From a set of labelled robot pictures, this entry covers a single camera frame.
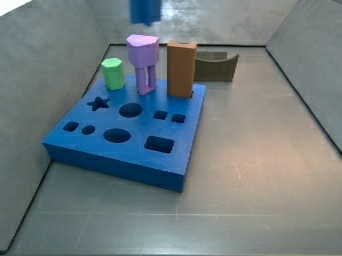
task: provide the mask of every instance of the star-shaped hole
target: star-shaped hole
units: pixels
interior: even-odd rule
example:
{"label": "star-shaped hole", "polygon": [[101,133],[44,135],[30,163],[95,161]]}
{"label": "star-shaped hole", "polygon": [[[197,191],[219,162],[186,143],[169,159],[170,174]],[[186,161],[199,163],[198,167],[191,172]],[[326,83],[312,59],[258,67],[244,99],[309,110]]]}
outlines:
{"label": "star-shaped hole", "polygon": [[93,106],[93,111],[97,111],[99,108],[109,108],[107,102],[111,99],[103,99],[102,97],[97,97],[95,100],[87,103],[89,106]]}

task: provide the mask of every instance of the large circular hole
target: large circular hole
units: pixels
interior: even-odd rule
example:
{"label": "large circular hole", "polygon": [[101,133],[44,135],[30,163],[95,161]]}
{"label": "large circular hole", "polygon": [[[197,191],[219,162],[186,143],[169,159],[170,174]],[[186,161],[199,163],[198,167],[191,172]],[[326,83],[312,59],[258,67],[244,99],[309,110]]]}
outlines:
{"label": "large circular hole", "polygon": [[119,113],[123,117],[137,117],[142,114],[143,107],[138,103],[129,103],[121,107]]}
{"label": "large circular hole", "polygon": [[95,127],[93,125],[87,125],[83,129],[82,129],[82,133],[85,135],[90,135],[95,132]]}
{"label": "large circular hole", "polygon": [[123,143],[131,138],[130,132],[123,129],[110,129],[105,132],[103,137],[113,143]]}

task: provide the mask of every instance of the purple pentagonal prism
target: purple pentagonal prism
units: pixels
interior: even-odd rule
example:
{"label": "purple pentagonal prism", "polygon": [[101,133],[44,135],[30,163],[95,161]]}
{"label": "purple pentagonal prism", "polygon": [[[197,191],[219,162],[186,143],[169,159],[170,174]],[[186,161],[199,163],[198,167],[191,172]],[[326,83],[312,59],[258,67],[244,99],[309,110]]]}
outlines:
{"label": "purple pentagonal prism", "polygon": [[129,59],[135,66],[137,86],[141,95],[157,89],[155,64],[159,60],[159,37],[131,35],[127,38]]}

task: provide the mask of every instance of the green cylinder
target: green cylinder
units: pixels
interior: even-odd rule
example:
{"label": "green cylinder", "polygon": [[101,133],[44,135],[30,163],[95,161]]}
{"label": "green cylinder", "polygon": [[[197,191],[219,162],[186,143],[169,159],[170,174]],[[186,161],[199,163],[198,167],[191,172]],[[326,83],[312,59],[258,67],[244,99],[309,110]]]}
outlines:
{"label": "green cylinder", "polygon": [[126,84],[123,61],[118,58],[106,59],[102,62],[102,71],[107,88],[110,90],[122,89]]}

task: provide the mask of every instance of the small square hole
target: small square hole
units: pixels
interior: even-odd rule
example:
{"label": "small square hole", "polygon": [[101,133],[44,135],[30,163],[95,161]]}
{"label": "small square hole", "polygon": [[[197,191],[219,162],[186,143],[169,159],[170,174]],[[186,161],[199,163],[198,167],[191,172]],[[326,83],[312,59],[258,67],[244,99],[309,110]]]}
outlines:
{"label": "small square hole", "polygon": [[149,136],[147,141],[145,143],[145,148],[170,154],[174,148],[174,144],[174,140],[157,136]]}
{"label": "small square hole", "polygon": [[171,121],[183,124],[186,121],[186,116],[182,114],[174,114]]}
{"label": "small square hole", "polygon": [[67,131],[67,132],[74,132],[79,127],[79,123],[77,122],[69,122],[65,127],[63,127],[63,130]]}
{"label": "small square hole", "polygon": [[155,111],[154,118],[166,120],[166,117],[167,117],[167,112],[166,111],[161,111],[161,110]]}

